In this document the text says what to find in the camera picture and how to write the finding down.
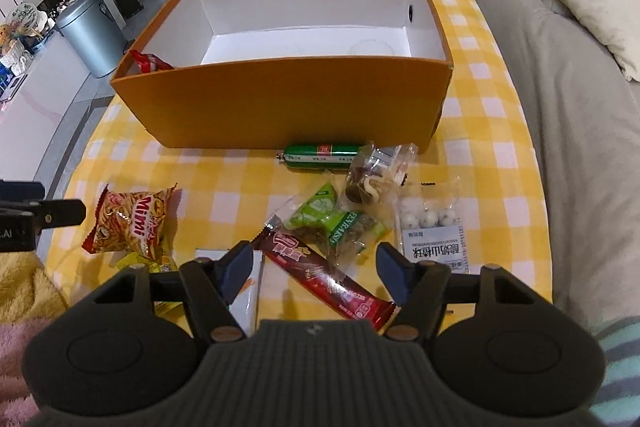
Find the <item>yellow checkered tablecloth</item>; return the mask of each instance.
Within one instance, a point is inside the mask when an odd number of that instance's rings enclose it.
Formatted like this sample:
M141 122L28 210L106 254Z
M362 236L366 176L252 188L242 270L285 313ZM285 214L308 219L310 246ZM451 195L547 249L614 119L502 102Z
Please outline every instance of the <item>yellow checkered tablecloth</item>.
M472 272L478 273L482 264L498 263L550 299L545 201L518 96L475 1L433 1L454 73L438 130L411 179L445 182L458 176ZM81 248L107 183L120 192L178 184L168 234L174 259L181 264L194 257L196 248L226 249L241 239L251 240L274 209L319 175L290 172L278 164L273 151L165 149L116 96L66 191L67 198L84 201L90 216L81 227L55 231L47 273L70 302L114 274L112 254L90 255ZM388 298L372 253L364 254L356 279ZM449 320L468 313L469 307L458 309ZM337 316L266 261L259 319Z

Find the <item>cardboard box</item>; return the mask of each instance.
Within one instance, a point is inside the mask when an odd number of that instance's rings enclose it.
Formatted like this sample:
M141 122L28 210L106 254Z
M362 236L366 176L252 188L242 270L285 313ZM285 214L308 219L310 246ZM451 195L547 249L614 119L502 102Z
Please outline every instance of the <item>cardboard box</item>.
M431 0L168 0L111 85L162 145L425 149L453 63Z

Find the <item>white candy ball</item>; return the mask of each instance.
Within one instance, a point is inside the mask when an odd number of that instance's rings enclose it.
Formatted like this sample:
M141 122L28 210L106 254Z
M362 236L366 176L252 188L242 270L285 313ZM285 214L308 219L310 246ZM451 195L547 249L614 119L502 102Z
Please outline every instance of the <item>white candy ball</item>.
M453 211L452 208L445 208L438 212L438 221L440 222L441 227L451 227L455 225L458 220L458 216Z
M438 224L438 213L435 210L423 210L418 216L421 229L432 229Z
M418 228L418 218L415 214L405 213L400 216L400 227L403 230L413 230Z

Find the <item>snack bag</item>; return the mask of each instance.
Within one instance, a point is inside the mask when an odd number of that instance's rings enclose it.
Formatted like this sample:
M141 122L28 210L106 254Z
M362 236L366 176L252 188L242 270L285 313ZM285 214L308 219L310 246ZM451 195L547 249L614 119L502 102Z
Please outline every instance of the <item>snack bag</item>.
M412 143L383 148L370 143L361 147L351 162L344 193L340 195L340 207L395 204L398 188L404 183L417 153L418 148Z
M340 210L334 179L329 176L325 175L328 181L287 219L280 221L278 216L277 223L282 222L290 235L315 245L337 269L336 277L343 277L343 270L357 254L375 245L389 228L362 210Z
M400 190L396 232L398 250L418 261L449 265L468 273L465 230L458 210L459 178L443 184L407 184Z
M152 71L173 70L173 66L151 53L140 53L136 50L129 50L129 53L140 68L140 73L151 73Z
M141 263L146 266L146 268L149 270L149 273L171 272L178 269L178 267L174 263L174 260L171 259L171 257L169 257L168 255L162 254L159 263L155 263L154 261L150 261L137 252L131 252L128 255L124 256L116 263L115 266L118 270L124 270L127 266ZM180 306L180 304L180 302L154 302L154 311L156 312L156 315L160 317L167 311L173 310L175 307Z
M89 253L129 250L161 263L160 240L167 203L175 187L159 192L111 192L95 209L95 226L82 247Z
M280 266L322 302L346 319L365 319L379 330L395 304L372 295L345 274L335 277L327 260L278 225L267 225L253 247Z

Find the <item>red snack bag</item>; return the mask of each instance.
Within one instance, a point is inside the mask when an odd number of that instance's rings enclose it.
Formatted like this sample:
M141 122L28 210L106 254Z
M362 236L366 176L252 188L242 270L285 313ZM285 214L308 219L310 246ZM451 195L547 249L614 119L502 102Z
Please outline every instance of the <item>red snack bag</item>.
M162 262L162 229L175 187L160 192L111 192L107 185L95 209L95 226L82 244L89 253L135 251Z
M156 57L155 55L148 53L140 53L136 50L129 50L129 53L136 61L136 64L140 68L140 73L151 73L152 71L161 70L173 70L171 64L167 64L164 60Z
M332 276L324 257L284 230L264 227L253 246L346 319L367 319L379 330L396 307L347 275Z

